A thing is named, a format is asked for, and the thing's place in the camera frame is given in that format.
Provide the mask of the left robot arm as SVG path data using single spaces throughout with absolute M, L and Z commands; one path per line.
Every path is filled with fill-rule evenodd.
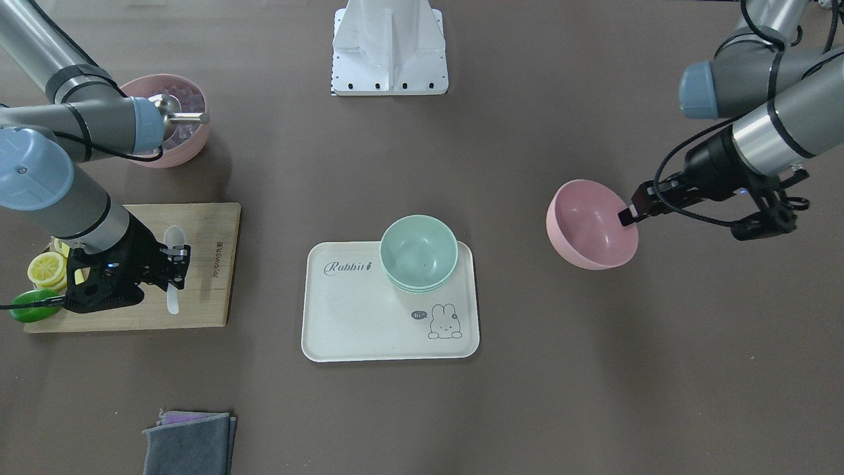
M 685 69 L 679 105 L 718 124 L 678 145 L 684 168 L 636 190 L 622 226 L 677 212 L 739 241 L 790 234 L 808 199 L 787 189 L 804 162 L 842 143 L 842 45 L 795 50 L 806 1 L 742 1 L 742 19 L 709 62 Z

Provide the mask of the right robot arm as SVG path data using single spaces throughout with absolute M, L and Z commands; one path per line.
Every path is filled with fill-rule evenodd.
M 156 236 L 84 170 L 114 156 L 155 162 L 180 123 L 207 123 L 169 94 L 127 96 L 34 1 L 2 2 L 2 46 L 46 105 L 2 107 L 2 207 L 29 216 L 69 246 L 64 294 L 6 305 L 90 313 L 141 303 L 141 285 L 179 310 L 192 249 L 180 228 Z

